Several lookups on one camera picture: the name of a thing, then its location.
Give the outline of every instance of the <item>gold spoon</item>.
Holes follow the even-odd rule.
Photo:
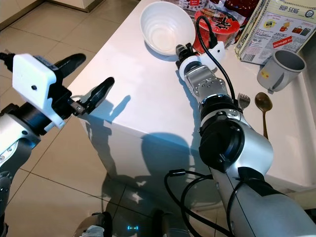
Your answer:
[[[262,111],[263,116],[263,135],[268,139],[266,112],[272,109],[272,101],[267,94],[259,92],[255,97],[256,106]]]

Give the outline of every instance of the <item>package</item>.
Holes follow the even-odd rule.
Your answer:
[[[181,7],[194,20],[196,11],[202,10],[208,0],[163,0],[174,3]]]
[[[259,2],[262,0],[208,0],[206,8],[228,13],[238,20],[240,29],[235,34],[237,42]]]
[[[226,12],[222,12],[216,9],[204,8],[201,11],[195,13],[195,19],[197,20],[200,16],[206,16],[211,23],[212,31],[216,35],[218,41],[222,41],[224,46],[228,46],[236,32],[239,31],[240,25],[237,19]],[[199,22],[200,33],[204,44],[209,48],[209,30],[208,26],[204,21]],[[199,52],[204,53],[204,50],[199,42],[198,36],[194,41],[193,48]]]
[[[237,42],[239,59],[264,65],[275,50],[297,53],[315,32],[315,10],[315,0],[266,0],[259,16],[253,13]]]

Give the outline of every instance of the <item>wall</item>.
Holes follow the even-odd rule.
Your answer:
[[[303,75],[316,126],[316,34],[303,47],[301,54],[307,64]]]
[[[20,10],[16,0],[0,0],[0,23]]]
[[[79,8],[85,8],[85,6],[83,6],[83,0],[55,0],[55,1],[68,4],[71,6],[79,7]]]

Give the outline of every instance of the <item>mug handle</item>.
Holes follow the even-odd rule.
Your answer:
[[[275,85],[274,85],[274,86],[272,87],[272,90],[273,90],[273,91],[280,91],[280,90],[282,90],[283,88],[286,87],[286,85],[288,84],[289,80],[290,80],[290,75],[289,75],[288,72],[285,71],[285,72],[283,73],[283,79],[282,79],[282,81],[280,82],[280,84],[277,85],[276,87],[275,87]]]

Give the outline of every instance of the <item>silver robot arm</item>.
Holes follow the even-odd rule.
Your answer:
[[[216,47],[209,52],[218,59]],[[177,55],[180,76],[198,101],[199,154],[216,182],[231,235],[316,236],[316,225],[305,211],[265,182],[272,146],[247,123],[225,82],[207,66],[210,58],[204,54],[197,59],[189,44],[179,45]]]
[[[61,128],[71,114],[91,113],[114,84],[107,78],[91,91],[87,101],[74,101],[63,78],[85,61],[75,54],[55,64],[41,56],[0,53],[0,59],[13,72],[12,86],[27,101],[21,107],[10,104],[0,112],[0,237],[6,234],[4,211],[16,171],[28,160],[32,149],[52,127]]]

